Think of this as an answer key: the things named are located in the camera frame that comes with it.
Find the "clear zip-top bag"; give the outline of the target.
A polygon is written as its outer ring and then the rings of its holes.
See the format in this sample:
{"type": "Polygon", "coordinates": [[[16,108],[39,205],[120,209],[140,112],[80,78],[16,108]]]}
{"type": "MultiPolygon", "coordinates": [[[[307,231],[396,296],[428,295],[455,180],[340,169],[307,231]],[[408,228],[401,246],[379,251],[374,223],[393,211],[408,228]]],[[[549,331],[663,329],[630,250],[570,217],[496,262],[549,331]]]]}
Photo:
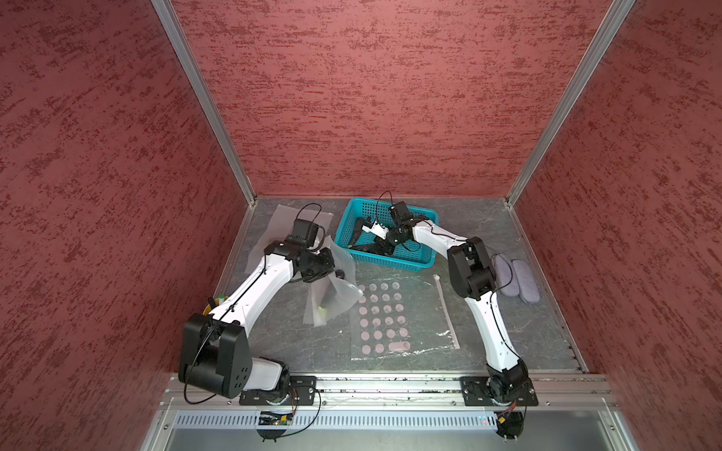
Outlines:
{"type": "Polygon", "coordinates": [[[331,274],[310,284],[303,317],[304,324],[314,327],[326,325],[334,317],[347,312],[362,297],[356,281],[356,262],[351,253],[331,238],[323,242],[323,250],[330,250],[334,259],[331,274]]]}
{"type": "Polygon", "coordinates": [[[274,241],[283,241],[291,234],[293,223],[296,219],[313,221],[326,231],[329,231],[334,214],[332,212],[321,212],[318,206],[309,206],[304,209],[293,208],[285,205],[277,205],[270,216],[261,235],[256,240],[251,240],[244,274],[250,274],[262,260],[263,250],[268,244],[274,241]]]}

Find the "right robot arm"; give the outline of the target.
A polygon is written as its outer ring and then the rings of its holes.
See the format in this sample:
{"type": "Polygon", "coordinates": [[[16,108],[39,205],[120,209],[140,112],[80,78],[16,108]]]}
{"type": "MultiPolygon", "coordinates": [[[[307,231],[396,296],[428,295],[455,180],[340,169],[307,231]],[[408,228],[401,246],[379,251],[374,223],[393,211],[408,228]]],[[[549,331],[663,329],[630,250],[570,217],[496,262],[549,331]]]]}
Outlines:
{"type": "Polygon", "coordinates": [[[451,285],[466,301],[481,335],[489,375],[485,392],[498,406],[515,404],[532,385],[528,367],[511,344],[502,319],[496,273],[483,241],[453,234],[420,215],[395,227],[361,218],[353,226],[349,247],[390,257],[406,242],[425,245],[447,258],[451,285]]]}

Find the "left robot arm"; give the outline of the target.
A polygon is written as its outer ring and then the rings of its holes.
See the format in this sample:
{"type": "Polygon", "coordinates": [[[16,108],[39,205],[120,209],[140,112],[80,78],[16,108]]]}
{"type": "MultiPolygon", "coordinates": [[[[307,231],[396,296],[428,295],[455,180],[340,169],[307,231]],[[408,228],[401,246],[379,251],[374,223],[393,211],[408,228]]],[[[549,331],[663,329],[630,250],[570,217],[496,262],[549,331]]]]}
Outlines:
{"type": "Polygon", "coordinates": [[[276,293],[293,281],[313,283],[336,265],[327,248],[311,250],[276,241],[265,250],[248,279],[207,315],[194,314],[182,330],[179,381],[210,393],[236,398],[244,391],[284,392],[284,366],[255,358],[248,338],[276,293]]]}

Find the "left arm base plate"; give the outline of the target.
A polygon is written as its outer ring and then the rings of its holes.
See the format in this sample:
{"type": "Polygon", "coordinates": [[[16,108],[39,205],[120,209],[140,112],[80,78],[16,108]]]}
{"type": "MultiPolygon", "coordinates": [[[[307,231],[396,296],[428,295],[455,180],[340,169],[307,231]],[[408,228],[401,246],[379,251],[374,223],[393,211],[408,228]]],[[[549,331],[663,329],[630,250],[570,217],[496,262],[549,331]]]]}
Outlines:
{"type": "Polygon", "coordinates": [[[314,376],[282,376],[278,385],[271,391],[243,391],[239,398],[239,404],[271,408],[312,406],[317,400],[317,381],[318,379],[314,376]]]}

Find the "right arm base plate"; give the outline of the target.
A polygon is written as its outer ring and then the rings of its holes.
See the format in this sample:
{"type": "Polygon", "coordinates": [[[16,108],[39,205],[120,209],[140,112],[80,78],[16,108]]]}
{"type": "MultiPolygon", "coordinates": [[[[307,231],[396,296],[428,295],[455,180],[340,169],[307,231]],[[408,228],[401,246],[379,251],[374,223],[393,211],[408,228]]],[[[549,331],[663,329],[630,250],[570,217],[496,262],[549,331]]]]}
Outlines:
{"type": "Polygon", "coordinates": [[[503,381],[500,377],[462,377],[461,393],[466,407],[537,407],[539,400],[530,379],[503,381]]]}

